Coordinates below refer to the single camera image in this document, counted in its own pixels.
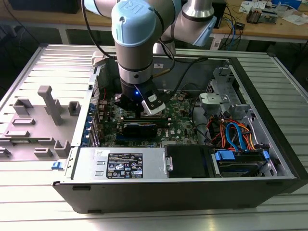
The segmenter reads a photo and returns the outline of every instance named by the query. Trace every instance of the slotted metal surface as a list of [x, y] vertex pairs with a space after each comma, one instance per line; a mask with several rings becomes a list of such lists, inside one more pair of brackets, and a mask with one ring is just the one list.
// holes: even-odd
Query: slotted metal surface
[[[114, 51], [110, 48], [105, 49], [108, 52]], [[60, 91], [66, 90], [83, 91], [87, 83], [87, 74], [84, 73], [91, 74], [90, 58], [93, 51], [96, 51], [93, 46], [50, 45], [38, 54], [34, 66], [25, 73], [26, 82], [20, 83], [21, 91], [36, 91], [40, 83], [52, 84], [54, 93], [57, 91], [62, 93]], [[247, 72], [252, 73], [251, 79], [255, 87], [266, 99], [271, 113], [280, 123], [287, 139], [293, 142], [292, 146], [296, 154], [308, 169], [308, 144], [305, 142], [308, 135], [308, 128], [306, 128], [308, 123], [305, 124], [308, 107], [304, 98], [301, 98], [301, 93], [296, 89], [296, 85], [282, 76], [283, 71], [279, 71], [280, 68], [272, 58], [263, 53], [245, 52], [179, 50], [179, 53], [194, 55], [200, 53], [217, 57], [231, 54], [239, 57], [243, 67], [247, 68]], [[28, 77], [35, 71], [43, 71], [43, 73]], [[44, 73], [46, 71], [52, 73], [80, 71], [80, 73], [79, 77], [71, 75], [63, 78], [57, 74]], [[255, 76], [254, 72], [263, 74]], [[280, 79], [281, 82], [271, 82], [273, 79]], [[280, 97], [271, 98], [269, 95], [280, 95]], [[294, 98], [290, 101], [288, 96], [299, 97], [300, 100]], [[69, 101], [69, 98], [61, 98], [61, 100], [64, 103], [66, 100]], [[4, 106], [1, 110], [3, 116], [3, 110], [9, 114], [14, 113], [10, 106]], [[1, 117], [1, 122], [8, 119]], [[51, 171], [51, 165], [50, 161], [0, 162], [0, 230], [46, 231], [73, 228], [89, 231], [294, 231], [308, 229], [308, 186], [293, 194], [275, 196], [257, 208], [251, 209], [84, 215], [75, 213], [51, 187], [50, 183], [63, 174], [61, 171]]]
[[[295, 153], [308, 155], [307, 92], [277, 58], [239, 60]], [[307, 169], [308, 162], [302, 158]]]

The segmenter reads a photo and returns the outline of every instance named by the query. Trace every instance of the wooden workbench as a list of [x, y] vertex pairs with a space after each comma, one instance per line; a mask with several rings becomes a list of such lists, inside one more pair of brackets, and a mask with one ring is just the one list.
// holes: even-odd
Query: wooden workbench
[[[245, 13], [238, 13], [239, 6], [242, 0], [228, 0], [228, 5], [230, 6], [230, 10], [232, 15], [237, 18], [238, 22], [244, 23], [246, 26], [244, 28], [243, 36], [251, 36], [256, 37], [255, 40], [259, 40], [258, 37], [271, 37], [274, 38], [283, 38], [283, 39], [301, 39], [307, 40], [308, 39], [308, 24], [303, 24], [301, 26], [296, 26], [292, 23], [289, 23], [281, 18], [278, 19], [276, 24], [249, 24], [246, 22]], [[31, 12], [31, 11], [14, 11], [11, 6], [9, 5], [11, 12], [13, 15], [20, 20], [21, 22], [25, 23], [25, 25], [29, 26], [40, 26], [44, 27], [44, 25], [54, 25], [55, 28], [60, 25], [70, 25], [70, 26], [77, 26], [77, 28], [85, 28], [84, 19], [82, 16], [81, 10], [77, 14], [66, 14], [66, 13], [48, 13], [48, 12]], [[301, 5], [299, 8], [300, 11], [308, 12], [308, 6]], [[94, 13], [88, 12], [88, 20], [89, 24], [94, 27], [98, 27], [97, 29], [101, 30], [110, 30], [111, 27], [111, 20], [106, 17], [101, 17]], [[17, 23], [14, 19], [10, 16], [10, 14], [6, 11], [3, 2], [0, 1], [0, 22], [5, 23]], [[214, 29], [213, 34], [229, 34], [230, 29], [227, 25], [226, 21], [223, 21], [219, 29]]]

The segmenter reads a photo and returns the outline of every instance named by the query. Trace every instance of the black cable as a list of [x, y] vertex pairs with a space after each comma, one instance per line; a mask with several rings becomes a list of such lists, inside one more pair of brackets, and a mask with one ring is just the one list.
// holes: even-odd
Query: black cable
[[9, 10], [8, 6], [6, 5], [5, 3], [5, 0], [2, 0], [3, 1], [3, 4], [4, 4], [4, 7], [6, 8], [6, 10], [8, 11], [8, 13], [13, 17], [13, 19], [19, 23], [19, 25], [21, 25], [25, 30], [26, 32], [35, 40], [35, 42], [37, 42], [38, 44], [40, 44], [40, 42], [27, 30], [27, 28], [12, 14], [12, 12]]
[[169, 47], [161, 40], [159, 39], [159, 42], [162, 44], [163, 50], [165, 52], [165, 49], [167, 49], [167, 51], [170, 53], [171, 55], [171, 59], [172, 59], [172, 66], [169, 68], [170, 70], [172, 70], [175, 66], [175, 58], [174, 58], [174, 54], [171, 52], [171, 50], [169, 49]]
[[188, 86], [188, 85], [193, 85], [193, 86], [196, 87], [200, 92], [203, 91], [203, 90], [201, 90], [201, 88], [200, 88], [197, 84], [195, 84], [195, 83], [185, 83], [185, 84], [182, 86], [181, 91], [184, 91], [184, 90], [183, 90], [184, 87], [186, 87], [186, 86]]
[[208, 58], [206, 57], [201, 57], [201, 58], [198, 58], [198, 59], [195, 59], [194, 61], [192, 61], [188, 67], [186, 68], [186, 70], [184, 71], [184, 73], [182, 74], [182, 76], [180, 77], [179, 81], [178, 81], [178, 84], [177, 86], [174, 88], [174, 90], [172, 91], [172, 93], [170, 94], [170, 98], [172, 98], [174, 96], [174, 94], [177, 92], [177, 90], [179, 89], [180, 85], [181, 85], [181, 82], [183, 81], [186, 73], [189, 71], [189, 69], [191, 68], [192, 65], [194, 65], [195, 63], [197, 62], [200, 62], [200, 61], [206, 61], [208, 60]]
[[197, 128], [197, 126], [196, 126], [196, 124], [194, 123], [194, 120], [193, 120], [193, 111], [194, 111], [194, 108], [196, 107], [196, 103], [197, 103], [198, 100], [199, 100], [199, 97], [195, 100], [195, 102], [194, 102], [194, 104], [193, 104], [193, 108], [192, 108], [192, 124], [193, 124], [192, 126], [196, 129], [197, 132], [199, 132], [201, 135], [203, 135], [203, 136], [206, 138], [206, 140], [207, 140], [208, 142], [211, 143], [211, 139], [208, 138], [205, 134], [202, 133], [202, 131], [200, 131], [200, 130]]
[[97, 43], [97, 41], [95, 40], [94, 35], [93, 35], [93, 33], [92, 33], [92, 30], [91, 30], [91, 28], [90, 28], [89, 22], [88, 22], [87, 13], [86, 13], [86, 7], [85, 7], [85, 0], [81, 0], [81, 9], [82, 9], [83, 18], [84, 18], [85, 23], [86, 23], [86, 26], [87, 26], [88, 33], [89, 33], [90, 38], [91, 38], [92, 42], [94, 43], [94, 45], [100, 50], [100, 52], [102, 52], [102, 53], [103, 53], [104, 55], [106, 55], [108, 58], [111, 58], [111, 59], [115, 59], [115, 60], [116, 60], [116, 57], [115, 57], [115, 56], [111, 56], [111, 55], [109, 55], [107, 52], [105, 52], [105, 51], [100, 47], [100, 45]]
[[[163, 48], [163, 51], [165, 53], [165, 55], [169, 58], [169, 59], [172, 59], [172, 57], [168, 54], [168, 52], [166, 51], [165, 47], [162, 46]], [[184, 61], [184, 60], [180, 60], [180, 59], [176, 59], [174, 58], [174, 60], [178, 63], [182, 63], [182, 64], [191, 64], [193, 61]]]
[[15, 37], [12, 37], [10, 34], [6, 33], [5, 30], [4, 30], [1, 26], [0, 26], [0, 30], [1, 30], [6, 36], [9, 36], [9, 37], [10, 37], [9, 39], [10, 39], [11, 45], [12, 45], [13, 47], [17, 47], [17, 48], [24, 49], [25, 51], [27, 51], [28, 53], [30, 53], [31, 56], [34, 54], [33, 51], [30, 51], [30, 50], [28, 50], [27, 48], [25, 48], [25, 47], [23, 47], [23, 46], [15, 45], [15, 44], [13, 43], [13, 41], [12, 41]]
[[4, 91], [8, 91], [7, 89], [5, 89], [3, 86], [0, 86], [0, 88]]
[[198, 124], [196, 127], [200, 126], [200, 125], [207, 125], [206, 123], [202, 123], [202, 124]]

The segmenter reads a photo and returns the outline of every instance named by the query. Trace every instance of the table leg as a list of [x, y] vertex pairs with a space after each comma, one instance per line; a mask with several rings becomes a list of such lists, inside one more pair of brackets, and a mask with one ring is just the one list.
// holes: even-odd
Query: table leg
[[66, 28], [61, 26], [58, 28], [58, 30], [62, 40], [62, 44], [70, 44]]
[[210, 50], [218, 50], [221, 40], [225, 38], [225, 34], [214, 34]]

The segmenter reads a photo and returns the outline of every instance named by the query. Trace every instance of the power supply label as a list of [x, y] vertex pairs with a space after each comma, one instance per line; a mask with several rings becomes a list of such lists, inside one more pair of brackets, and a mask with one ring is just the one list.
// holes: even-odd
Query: power supply label
[[110, 153], [108, 155], [108, 179], [135, 179], [142, 177], [142, 153]]

